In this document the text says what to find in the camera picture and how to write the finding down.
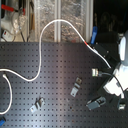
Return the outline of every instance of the metal bracket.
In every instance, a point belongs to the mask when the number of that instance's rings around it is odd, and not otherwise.
[[[30,108],[30,111],[31,111],[32,113],[35,113],[35,112],[38,111],[38,110],[42,107],[42,105],[44,105],[44,104],[45,104],[45,101],[44,101],[43,98],[41,98],[40,100],[38,100],[38,101],[35,103],[35,105],[33,105],[33,106]]]
[[[101,105],[104,105],[105,103],[106,99],[104,97],[100,97],[96,100],[89,101],[86,106],[89,108],[89,110],[93,110],[95,108],[100,107]]]
[[[79,88],[80,88],[80,85],[81,85],[81,84],[82,84],[82,80],[77,77],[77,78],[76,78],[76,83],[74,84],[74,87],[73,87],[73,89],[72,89],[72,91],[71,91],[71,95],[72,95],[73,97],[76,96],[77,92],[79,91]]]

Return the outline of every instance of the optical breadboard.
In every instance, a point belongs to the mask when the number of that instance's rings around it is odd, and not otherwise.
[[[32,78],[39,65],[39,43],[0,43],[0,68],[7,68]],[[117,47],[111,45],[112,52]],[[106,80],[92,77],[92,68],[107,65],[83,43],[42,43],[42,66],[33,82],[5,72],[12,85],[11,109],[4,115],[1,128],[127,128],[128,108],[117,110],[117,104],[106,104],[88,110],[86,104]],[[0,111],[9,104],[8,84],[0,72]],[[76,78],[82,84],[75,97],[70,93]],[[45,105],[35,113],[30,108],[40,98]]]

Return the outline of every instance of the cable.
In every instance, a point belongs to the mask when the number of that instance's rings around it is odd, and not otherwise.
[[[30,1],[30,6],[32,8],[32,12],[34,12],[34,4],[33,4],[33,1],[32,0]]]
[[[28,42],[29,38],[30,38],[30,34],[29,34],[29,36],[27,37],[27,42]]]
[[[12,41],[12,42],[14,42],[14,41],[15,41],[15,39],[16,39],[16,36],[14,36],[14,39],[13,39],[13,41]]]
[[[7,40],[5,40],[3,37],[1,37],[1,39],[3,39],[5,42],[7,42]]]
[[[12,88],[11,88],[11,84],[7,78],[7,76],[5,74],[3,74],[3,78],[7,81],[8,85],[9,85],[9,90],[10,90],[10,102],[9,102],[9,105],[8,105],[8,108],[4,111],[4,112],[0,112],[0,115],[3,115],[3,114],[6,114],[9,109],[11,108],[11,104],[12,104]]]
[[[42,35],[43,35],[45,29],[46,29],[49,25],[51,25],[52,23],[55,23],[55,22],[65,22],[65,23],[69,24],[69,25],[76,31],[76,33],[79,35],[79,37],[81,38],[81,40],[88,46],[88,48],[89,48],[91,51],[93,51],[95,54],[97,54],[99,57],[101,57],[101,58],[104,60],[104,62],[108,65],[108,67],[111,68],[111,66],[108,64],[108,62],[107,62],[98,52],[96,52],[94,49],[92,49],[92,48],[86,43],[86,41],[83,39],[83,37],[80,35],[80,33],[76,30],[76,28],[75,28],[70,22],[68,22],[68,21],[66,21],[66,20],[62,20],[62,19],[57,19],[57,20],[53,20],[53,21],[49,22],[49,23],[43,28],[43,30],[42,30],[42,32],[41,32],[41,34],[40,34],[40,41],[39,41],[39,68],[38,68],[38,72],[37,72],[37,74],[36,74],[36,76],[35,76],[34,78],[31,78],[31,79],[25,78],[24,76],[18,74],[18,73],[15,72],[15,71],[10,70],[10,69],[0,69],[0,72],[10,72],[10,73],[12,73],[12,74],[14,74],[14,75],[20,77],[21,79],[23,79],[23,80],[25,80],[25,81],[28,81],[28,82],[34,81],[34,80],[39,76],[39,74],[40,74],[40,69],[41,69],[41,60],[42,60],[42,59],[41,59],[41,38],[42,38]]]
[[[128,101],[128,97],[127,97],[126,93],[124,92],[124,90],[123,90],[123,88],[122,88],[122,86],[121,86],[121,84],[120,84],[119,80],[117,79],[117,77],[116,77],[115,75],[113,75],[113,74],[110,74],[110,73],[102,72],[102,74],[103,74],[103,75],[112,76],[112,77],[114,77],[114,78],[116,79],[116,81],[118,82],[118,84],[119,84],[119,86],[120,86],[120,88],[121,88],[121,90],[122,90],[122,92],[123,92],[123,94],[124,94],[125,98],[126,98],[126,99],[127,99],[127,101]]]

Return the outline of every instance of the small metal part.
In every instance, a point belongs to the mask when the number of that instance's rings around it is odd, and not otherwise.
[[[100,107],[101,105],[104,105],[105,103],[106,99],[104,97],[100,97],[96,100],[89,101],[86,106],[89,108],[89,110],[93,110],[95,108]]]
[[[42,105],[44,105],[44,104],[45,104],[45,101],[44,101],[43,98],[41,98],[40,100],[38,100],[38,101],[30,108],[30,111],[31,111],[32,113],[35,113],[35,112],[38,111],[38,110],[42,107]]]
[[[80,85],[82,84],[82,80],[80,78],[76,78],[76,83],[71,91],[71,96],[75,97],[77,92],[79,91]]]
[[[124,98],[124,96],[120,97],[119,103],[117,105],[118,110],[125,110],[126,107],[126,100]]]

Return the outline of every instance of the white cable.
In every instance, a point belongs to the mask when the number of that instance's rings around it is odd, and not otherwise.
[[[89,45],[87,45],[87,47],[88,47],[91,51],[93,51],[95,54],[97,54],[101,59],[103,59],[104,62],[107,64],[107,66],[108,66],[109,68],[111,68],[111,66],[109,65],[109,63],[107,62],[107,60],[106,60],[103,56],[101,56],[95,49],[92,49]]]
[[[4,111],[4,112],[0,112],[0,115],[4,115],[6,114],[9,109],[11,108],[11,104],[12,104],[12,88],[11,88],[11,84],[7,78],[7,76],[5,74],[3,74],[3,78],[7,81],[8,85],[9,85],[9,90],[10,90],[10,102],[9,102],[9,105],[8,105],[8,108]]]
[[[62,19],[53,20],[53,21],[49,22],[49,23],[43,28],[43,30],[42,30],[42,32],[41,32],[41,35],[40,35],[40,41],[39,41],[39,68],[38,68],[37,75],[36,75],[34,78],[32,78],[32,79],[27,79],[27,78],[23,77],[22,75],[18,74],[17,72],[12,71],[12,70],[10,70],[10,69],[0,69],[0,72],[1,72],[1,71],[10,72],[10,73],[13,73],[13,74],[17,75],[18,77],[20,77],[21,79],[23,79],[23,80],[25,80],[25,81],[28,81],[28,82],[34,81],[34,80],[39,76],[39,74],[40,74],[40,69],[41,69],[41,38],[42,38],[42,35],[43,35],[45,29],[46,29],[49,25],[51,25],[52,23],[54,23],[54,22],[65,22],[65,23],[69,24],[69,25],[76,31],[76,33],[79,35],[79,37],[81,38],[81,40],[82,40],[83,42],[85,42],[85,40],[83,39],[83,37],[80,35],[80,33],[76,30],[76,28],[75,28],[70,22],[68,22],[68,21],[66,21],[66,20],[62,20]],[[105,60],[105,58],[103,58],[98,52],[95,52],[94,49],[92,49],[89,45],[87,45],[87,46],[88,46],[88,48],[89,48],[90,50],[92,50],[92,51],[93,51],[94,53],[96,53],[99,57],[101,57],[101,58],[105,61],[105,63],[108,65],[108,67],[110,68],[110,65],[109,65],[108,62]]]

